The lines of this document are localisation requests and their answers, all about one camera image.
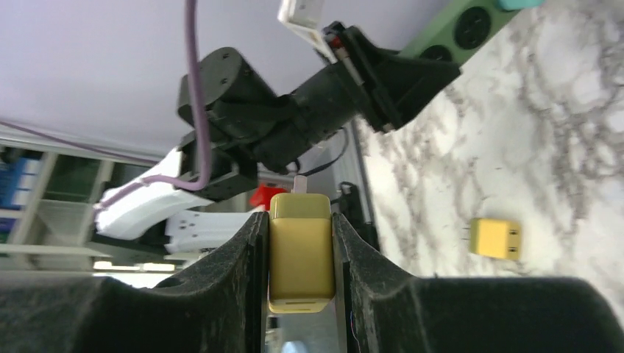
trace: marble countertop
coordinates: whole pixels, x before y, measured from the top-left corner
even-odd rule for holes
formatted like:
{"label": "marble countertop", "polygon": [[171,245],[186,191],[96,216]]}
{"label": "marble countertop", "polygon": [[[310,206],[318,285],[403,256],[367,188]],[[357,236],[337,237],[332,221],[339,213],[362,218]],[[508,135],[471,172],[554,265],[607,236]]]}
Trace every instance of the marble countertop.
{"label": "marble countertop", "polygon": [[[358,123],[383,253],[412,274],[574,276],[624,322],[624,2],[520,13],[412,123]],[[474,217],[522,224],[517,262]]]}

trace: yellow block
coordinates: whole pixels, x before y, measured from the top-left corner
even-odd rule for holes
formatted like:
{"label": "yellow block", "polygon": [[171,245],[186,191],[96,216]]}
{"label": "yellow block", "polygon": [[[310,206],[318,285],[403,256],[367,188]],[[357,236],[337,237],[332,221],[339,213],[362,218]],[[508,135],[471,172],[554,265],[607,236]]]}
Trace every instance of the yellow block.
{"label": "yellow block", "polygon": [[269,212],[269,309],[317,313],[334,297],[330,200],[280,193]]}
{"label": "yellow block", "polygon": [[470,251],[497,259],[520,258],[522,229],[517,222],[492,218],[470,221]]}

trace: purple cable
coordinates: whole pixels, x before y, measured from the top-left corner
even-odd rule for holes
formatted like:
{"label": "purple cable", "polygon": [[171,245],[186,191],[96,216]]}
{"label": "purple cable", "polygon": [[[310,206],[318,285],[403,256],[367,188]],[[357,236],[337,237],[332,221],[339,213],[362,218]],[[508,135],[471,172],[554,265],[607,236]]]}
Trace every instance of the purple cable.
{"label": "purple cable", "polygon": [[184,182],[172,176],[165,175],[151,175],[146,176],[140,182],[133,182],[115,195],[112,195],[108,199],[100,202],[98,210],[106,210],[110,205],[121,200],[131,192],[143,187],[144,185],[150,185],[153,182],[166,182],[176,188],[184,190],[201,190],[210,180],[210,133],[208,131],[208,117],[203,107],[203,96],[201,79],[199,78],[199,63],[197,55],[197,43],[196,43],[196,9],[197,0],[186,0],[185,9],[185,41],[186,41],[186,59],[188,65],[188,90],[191,95],[191,109],[193,111],[193,122],[197,130],[197,147],[199,150],[199,178],[195,182]]}
{"label": "purple cable", "polygon": [[153,161],[153,160],[145,160],[143,158],[131,157],[131,156],[127,156],[125,154],[115,153],[115,152],[111,152],[111,151],[105,151],[103,149],[98,149],[96,147],[92,147],[92,146],[89,146],[89,145],[86,145],[86,144],[83,144],[83,143],[75,143],[75,142],[63,140],[62,138],[56,138],[56,137],[54,137],[52,135],[44,134],[43,132],[35,131],[35,130],[29,129],[27,127],[22,127],[22,126],[19,126],[19,125],[15,125],[15,124],[9,123],[7,121],[0,120],[0,125],[4,125],[4,126],[9,127],[11,129],[19,130],[19,131],[25,132],[27,134],[39,136],[40,138],[45,138],[47,140],[52,140],[54,142],[62,143],[64,145],[73,146],[73,147],[76,147],[78,149],[84,149],[86,151],[96,152],[96,153],[100,153],[100,154],[106,154],[108,156],[117,157],[117,158],[121,158],[121,159],[125,159],[125,160],[131,160],[131,161],[135,161],[135,162],[139,162],[139,163],[150,164],[150,165],[155,163],[155,161]]}

